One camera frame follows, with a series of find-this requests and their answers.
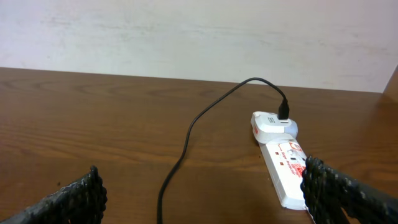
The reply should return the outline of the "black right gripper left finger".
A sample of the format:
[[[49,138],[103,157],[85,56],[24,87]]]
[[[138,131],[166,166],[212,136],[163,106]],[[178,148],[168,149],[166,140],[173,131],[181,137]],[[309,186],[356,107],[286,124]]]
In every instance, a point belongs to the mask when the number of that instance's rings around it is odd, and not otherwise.
[[[106,210],[107,190],[96,166],[89,173],[1,224],[100,224]]]

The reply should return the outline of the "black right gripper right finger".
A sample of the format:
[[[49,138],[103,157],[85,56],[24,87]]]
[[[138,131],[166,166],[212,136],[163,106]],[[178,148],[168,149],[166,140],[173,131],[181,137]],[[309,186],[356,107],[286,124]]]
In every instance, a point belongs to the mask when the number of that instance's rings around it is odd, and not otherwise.
[[[315,223],[397,224],[397,199],[333,169],[317,157],[305,160],[300,188]]]

